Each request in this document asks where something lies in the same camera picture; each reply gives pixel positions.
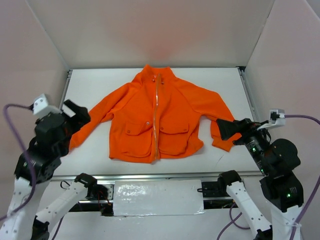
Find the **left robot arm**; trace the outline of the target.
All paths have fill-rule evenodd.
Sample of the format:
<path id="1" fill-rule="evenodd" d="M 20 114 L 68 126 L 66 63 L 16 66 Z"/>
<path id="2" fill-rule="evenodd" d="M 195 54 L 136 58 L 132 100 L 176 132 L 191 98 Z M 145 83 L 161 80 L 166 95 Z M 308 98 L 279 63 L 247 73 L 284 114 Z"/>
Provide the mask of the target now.
<path id="1" fill-rule="evenodd" d="M 37 98 L 27 110 L 37 117 L 35 136 L 26 147 L 17 129 L 9 124 L 23 153 L 14 171 L 14 191 L 5 216 L 0 220 L 2 240 L 48 240 L 52 229 L 80 200 L 99 195 L 102 185 L 92 175 L 81 173 L 49 206 L 39 211 L 40 201 L 61 158 L 69 153 L 71 137 L 91 120 L 88 110 L 71 100 L 64 105 L 74 112 L 49 105 L 44 97 Z"/>

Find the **orange zip jacket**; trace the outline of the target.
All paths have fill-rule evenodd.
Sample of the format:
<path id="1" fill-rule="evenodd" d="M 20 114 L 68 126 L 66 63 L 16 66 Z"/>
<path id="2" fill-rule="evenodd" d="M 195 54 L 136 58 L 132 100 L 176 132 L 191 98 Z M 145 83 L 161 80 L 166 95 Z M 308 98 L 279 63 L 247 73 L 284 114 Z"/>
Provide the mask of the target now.
<path id="1" fill-rule="evenodd" d="M 70 149 L 79 147 L 95 128 L 111 121 L 109 157 L 150 164 L 159 159 L 181 159 L 200 150 L 200 118 L 210 119 L 212 145 L 230 151 L 234 141 L 221 137 L 217 120 L 234 117 L 214 91 L 174 75 L 169 67 L 146 65 L 134 79 L 105 96 L 90 111 L 90 122 L 75 133 Z"/>

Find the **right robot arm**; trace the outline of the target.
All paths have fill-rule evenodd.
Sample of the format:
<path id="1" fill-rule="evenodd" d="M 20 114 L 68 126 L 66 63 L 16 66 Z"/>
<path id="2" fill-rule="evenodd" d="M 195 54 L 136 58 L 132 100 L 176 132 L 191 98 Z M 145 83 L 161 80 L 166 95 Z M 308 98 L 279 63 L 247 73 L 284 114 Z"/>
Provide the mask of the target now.
<path id="1" fill-rule="evenodd" d="M 270 142 L 268 129 L 282 127 L 284 118 L 253 122 L 243 120 L 216 121 L 222 140 L 236 134 L 236 146 L 245 146 L 263 177 L 259 181 L 262 193 L 271 204 L 272 221 L 259 211 L 246 192 L 244 182 L 235 170 L 223 172 L 218 177 L 217 189 L 223 196 L 233 198 L 247 220 L 256 240 L 299 240 L 298 216 L 302 213 L 304 190 L 293 170 L 301 163 L 296 146 L 289 140 L 279 138 Z"/>

